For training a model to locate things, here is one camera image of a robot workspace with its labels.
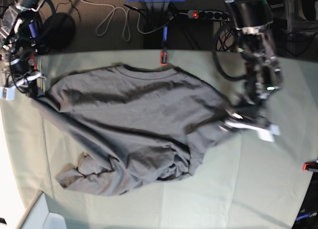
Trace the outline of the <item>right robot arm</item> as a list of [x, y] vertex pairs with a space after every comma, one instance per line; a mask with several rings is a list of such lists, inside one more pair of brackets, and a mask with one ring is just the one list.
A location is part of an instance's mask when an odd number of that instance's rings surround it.
[[18, 91], [29, 94], [42, 73], [37, 69], [35, 55], [48, 34], [42, 30], [40, 9], [47, 4], [51, 17], [56, 10], [51, 0], [8, 0], [0, 7], [0, 88], [2, 99], [13, 99]]

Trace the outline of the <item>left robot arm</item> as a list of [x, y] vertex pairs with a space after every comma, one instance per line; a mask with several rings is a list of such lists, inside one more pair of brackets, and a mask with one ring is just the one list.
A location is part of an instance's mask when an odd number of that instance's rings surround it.
[[228, 81], [243, 81], [243, 93], [236, 104], [226, 107], [226, 129], [256, 131], [264, 141], [273, 141], [279, 127], [267, 117], [266, 102], [282, 87], [282, 71], [275, 53], [275, 44], [269, 29], [273, 22], [267, 0], [222, 0], [231, 22], [222, 26], [235, 29], [236, 49], [243, 59], [245, 73], [230, 76], [222, 68], [217, 51], [212, 57], [219, 74]]

